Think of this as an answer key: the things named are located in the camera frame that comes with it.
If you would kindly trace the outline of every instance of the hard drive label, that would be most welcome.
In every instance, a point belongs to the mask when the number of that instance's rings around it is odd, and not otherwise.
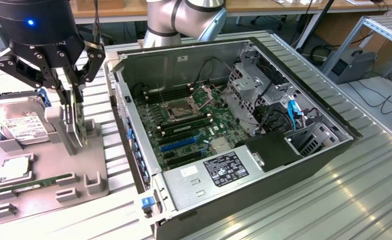
[[[19,141],[39,139],[48,136],[44,124],[37,115],[5,119],[4,125]]]
[[[223,187],[249,175],[233,151],[204,161],[203,164],[217,187]]]

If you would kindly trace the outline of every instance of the blue pcie slot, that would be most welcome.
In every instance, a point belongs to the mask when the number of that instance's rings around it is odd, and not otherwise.
[[[201,135],[201,134],[199,134],[197,136],[193,136],[191,139],[187,139],[187,140],[179,141],[179,142],[176,142],[176,143],[173,143],[173,144],[169,144],[169,145],[167,145],[167,146],[163,146],[163,147],[160,148],[160,151],[161,151],[161,152],[165,152],[165,151],[173,150],[173,149],[177,149],[177,148],[180,148],[180,147],[184,147],[184,146],[187,146],[187,145],[189,145],[189,144],[196,143],[197,140],[199,140],[200,135]]]

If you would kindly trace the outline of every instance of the hard drive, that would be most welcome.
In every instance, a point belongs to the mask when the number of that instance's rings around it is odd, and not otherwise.
[[[56,131],[45,120],[47,96],[36,91],[0,95],[0,134],[28,145],[49,140],[48,133]]]

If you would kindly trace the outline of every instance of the green circuit board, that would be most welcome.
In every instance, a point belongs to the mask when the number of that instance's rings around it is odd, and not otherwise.
[[[225,139],[233,148],[235,144],[247,138],[247,134],[228,109],[228,105],[221,99],[220,90],[213,88],[211,94],[212,100],[200,110],[189,107],[188,97],[153,104],[147,104],[143,99],[135,100],[151,146],[164,171],[216,155],[219,149],[213,148],[212,140],[223,137],[221,140]],[[207,92],[203,90],[196,91],[192,98],[199,107],[209,99]],[[159,126],[171,125],[175,121],[185,119],[188,120],[187,123],[159,130]],[[165,139],[181,135],[187,135],[187,137],[163,144]],[[161,151],[161,147],[191,140],[193,137],[196,137],[195,143]]]

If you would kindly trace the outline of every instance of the motherboard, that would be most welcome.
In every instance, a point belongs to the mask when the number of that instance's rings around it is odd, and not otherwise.
[[[135,100],[149,143],[164,171],[213,156],[247,139],[225,102],[221,86],[144,93]]]

